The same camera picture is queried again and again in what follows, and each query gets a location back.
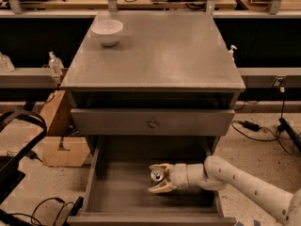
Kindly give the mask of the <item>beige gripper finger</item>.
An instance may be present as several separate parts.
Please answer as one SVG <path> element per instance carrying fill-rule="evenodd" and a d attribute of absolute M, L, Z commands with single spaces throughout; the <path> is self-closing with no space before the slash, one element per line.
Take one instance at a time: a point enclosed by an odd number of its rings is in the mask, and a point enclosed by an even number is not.
<path fill-rule="evenodd" d="M 164 180 L 157 184 L 156 186 L 150 187 L 149 192 L 153 194 L 160 194 L 160 193 L 167 193 L 175 189 L 175 186 L 168 182 L 167 180 Z"/>
<path fill-rule="evenodd" d="M 169 174 L 170 171 L 172 170 L 173 166 L 168 163 L 164 164 L 153 164 L 150 165 L 150 172 L 152 174 L 154 173 L 163 173 L 163 174 Z"/>

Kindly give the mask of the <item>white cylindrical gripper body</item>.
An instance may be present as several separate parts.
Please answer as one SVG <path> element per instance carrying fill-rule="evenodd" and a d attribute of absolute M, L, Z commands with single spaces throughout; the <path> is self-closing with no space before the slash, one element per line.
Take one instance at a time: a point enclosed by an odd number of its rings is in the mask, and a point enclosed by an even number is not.
<path fill-rule="evenodd" d="M 188 188 L 187 165 L 171 165 L 168 173 L 168 180 L 173 188 Z"/>

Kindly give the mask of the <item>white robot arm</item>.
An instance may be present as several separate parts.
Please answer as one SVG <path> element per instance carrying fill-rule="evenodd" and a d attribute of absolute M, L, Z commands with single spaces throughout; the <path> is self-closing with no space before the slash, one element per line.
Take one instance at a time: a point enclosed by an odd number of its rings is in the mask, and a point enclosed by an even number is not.
<path fill-rule="evenodd" d="M 210 155 L 200 164 L 153 164 L 150 177 L 155 182 L 149 188 L 153 194 L 189 187 L 218 191 L 231 185 L 283 226 L 301 226 L 301 190 L 294 194 L 287 192 L 219 156 Z"/>

